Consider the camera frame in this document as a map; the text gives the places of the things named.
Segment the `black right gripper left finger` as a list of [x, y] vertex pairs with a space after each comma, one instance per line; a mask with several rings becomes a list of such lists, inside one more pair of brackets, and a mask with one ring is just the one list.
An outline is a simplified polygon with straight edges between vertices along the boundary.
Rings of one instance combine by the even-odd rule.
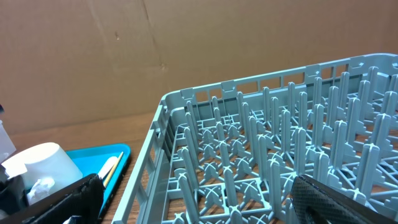
[[104, 185], [90, 174], [1, 220], [10, 223], [97, 223], [104, 201]]

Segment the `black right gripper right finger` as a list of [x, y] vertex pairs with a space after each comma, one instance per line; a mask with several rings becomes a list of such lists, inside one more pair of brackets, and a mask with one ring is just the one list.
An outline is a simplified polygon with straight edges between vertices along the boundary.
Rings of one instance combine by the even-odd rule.
[[397, 223], [367, 205], [361, 192], [345, 195], [308, 175], [295, 178], [290, 194], [300, 223]]

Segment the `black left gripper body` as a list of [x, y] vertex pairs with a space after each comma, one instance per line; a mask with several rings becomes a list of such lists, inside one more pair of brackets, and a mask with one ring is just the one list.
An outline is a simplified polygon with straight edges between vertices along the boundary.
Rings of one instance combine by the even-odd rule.
[[20, 175], [9, 178], [1, 166], [1, 215], [12, 215], [28, 207], [23, 178]]

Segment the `white tissue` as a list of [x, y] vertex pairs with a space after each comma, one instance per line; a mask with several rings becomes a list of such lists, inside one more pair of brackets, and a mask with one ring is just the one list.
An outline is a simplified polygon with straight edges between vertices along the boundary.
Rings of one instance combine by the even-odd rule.
[[51, 177], [39, 179], [27, 194], [29, 205], [33, 205], [51, 195], [53, 193], [54, 185], [55, 181]]

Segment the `white plastic cup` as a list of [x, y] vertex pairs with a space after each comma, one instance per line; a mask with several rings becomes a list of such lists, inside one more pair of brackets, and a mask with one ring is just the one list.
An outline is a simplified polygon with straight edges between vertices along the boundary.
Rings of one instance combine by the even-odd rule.
[[72, 159], [54, 142], [32, 146], [8, 158], [2, 165], [10, 177], [21, 175], [27, 190], [39, 179], [51, 178], [54, 186], [50, 192], [54, 193], [83, 178]]

